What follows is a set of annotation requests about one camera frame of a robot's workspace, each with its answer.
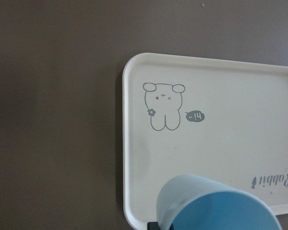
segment gray speech bubble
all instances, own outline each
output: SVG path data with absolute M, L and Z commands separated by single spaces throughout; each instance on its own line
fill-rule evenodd
M 186 119 L 191 122 L 201 122 L 205 119 L 205 115 L 199 110 L 193 110 L 191 112 L 186 112 Z

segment light blue plastic cup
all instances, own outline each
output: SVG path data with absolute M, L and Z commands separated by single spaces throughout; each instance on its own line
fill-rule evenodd
M 157 199 L 161 230 L 281 230 L 257 197 L 197 175 L 168 181 Z

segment tray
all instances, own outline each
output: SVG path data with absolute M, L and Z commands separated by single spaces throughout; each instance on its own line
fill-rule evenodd
M 288 213 L 288 67 L 143 53 L 123 72 L 124 212 L 156 221 L 172 177 L 193 173 Z

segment tray rim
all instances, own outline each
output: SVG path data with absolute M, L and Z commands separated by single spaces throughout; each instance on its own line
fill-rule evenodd
M 129 73 L 133 66 L 139 63 L 159 63 L 159 64 L 176 64 L 184 66 L 203 66 L 203 67 L 214 67 L 214 68 L 227 68 L 227 69 L 236 69 L 236 70 L 247 70 L 248 67 L 252 71 L 264 71 L 268 70 L 274 74 L 277 73 L 288 73 L 288 66 L 279 66 L 279 65 L 269 65 L 269 64 L 260 64 L 260 63 L 251 63 L 251 62 L 242 62 L 242 61 L 233 61 L 233 60 L 223 60 L 215 58 L 203 58 L 203 57 L 190 57 L 190 56 L 179 56 L 179 55 L 169 55 L 169 54 L 157 54 L 157 53 L 140 53 L 133 56 L 124 67 L 122 74 L 122 130 L 123 130 L 123 211 L 126 217 L 127 222 L 134 229 L 146 229 L 147 223 L 143 223 L 137 219 L 130 209 L 130 200 L 129 200 L 129 167 L 126 167 L 127 161 L 129 159 L 130 153 L 127 150 L 127 142 L 129 139 L 128 132 L 128 112 L 129 108 L 126 105 L 128 98 L 128 78 Z M 275 213 L 273 206 L 270 206 L 274 214 L 283 215 L 288 214 L 286 206 L 281 207 L 280 211 Z

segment blue cup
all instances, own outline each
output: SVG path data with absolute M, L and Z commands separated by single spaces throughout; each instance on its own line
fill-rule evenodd
M 168 181 L 157 199 L 161 230 L 281 230 L 257 197 L 197 175 Z

